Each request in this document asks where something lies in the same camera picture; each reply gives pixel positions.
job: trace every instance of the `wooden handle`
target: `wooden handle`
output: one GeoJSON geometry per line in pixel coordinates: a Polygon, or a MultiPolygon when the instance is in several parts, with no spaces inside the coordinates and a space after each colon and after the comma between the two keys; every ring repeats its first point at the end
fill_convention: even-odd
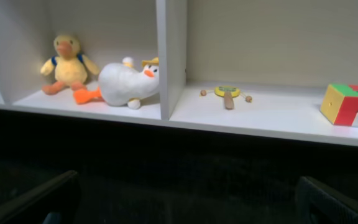
{"type": "Polygon", "coordinates": [[[234,101],[233,101],[233,97],[231,96],[230,91],[225,91],[224,92],[223,102],[224,102],[224,107],[227,110],[233,110],[234,109],[234,101]]]}

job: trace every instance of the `plush body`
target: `plush body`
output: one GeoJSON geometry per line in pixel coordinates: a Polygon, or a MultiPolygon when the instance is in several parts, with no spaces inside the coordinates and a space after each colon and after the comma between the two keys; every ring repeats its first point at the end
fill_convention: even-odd
{"type": "Polygon", "coordinates": [[[65,86],[73,90],[86,89],[86,68],[94,74],[99,74],[98,66],[87,56],[79,54],[81,47],[78,40],[69,35],[59,35],[53,42],[57,57],[49,59],[41,68],[42,75],[49,75],[55,69],[56,83],[45,85],[42,90],[47,95],[58,93],[65,86]]]}
{"type": "Polygon", "coordinates": [[[145,61],[141,72],[133,69],[131,61],[131,58],[125,58],[123,63],[106,65],[99,75],[99,88],[96,91],[76,91],[76,102],[82,104],[102,97],[111,106],[127,104],[131,109],[140,108],[140,100],[159,91],[158,59],[145,61]]]}

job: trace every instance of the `orange beak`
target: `orange beak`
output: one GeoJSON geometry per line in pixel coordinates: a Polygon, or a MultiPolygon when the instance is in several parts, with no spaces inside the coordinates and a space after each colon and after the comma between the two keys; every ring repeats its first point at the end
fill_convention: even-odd
{"type": "Polygon", "coordinates": [[[68,57],[73,53],[73,47],[67,41],[62,41],[57,46],[57,51],[63,57],[68,57]]]}
{"type": "Polygon", "coordinates": [[[145,73],[148,77],[154,78],[154,73],[153,73],[152,71],[150,71],[150,70],[145,70],[144,73],[145,73]]]}

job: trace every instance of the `puzzle cube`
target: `puzzle cube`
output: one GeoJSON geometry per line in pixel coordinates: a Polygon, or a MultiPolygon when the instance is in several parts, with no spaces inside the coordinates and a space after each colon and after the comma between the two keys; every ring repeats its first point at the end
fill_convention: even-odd
{"type": "Polygon", "coordinates": [[[358,127],[358,85],[330,84],[320,110],[332,124],[358,127]]]}

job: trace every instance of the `yellow cube face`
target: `yellow cube face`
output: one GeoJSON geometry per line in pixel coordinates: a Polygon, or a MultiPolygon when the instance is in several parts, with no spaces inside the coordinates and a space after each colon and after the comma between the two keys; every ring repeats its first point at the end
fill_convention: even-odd
{"type": "Polygon", "coordinates": [[[335,123],[336,116],[338,115],[344,98],[345,96],[332,85],[328,86],[320,110],[332,124],[335,123]]]}

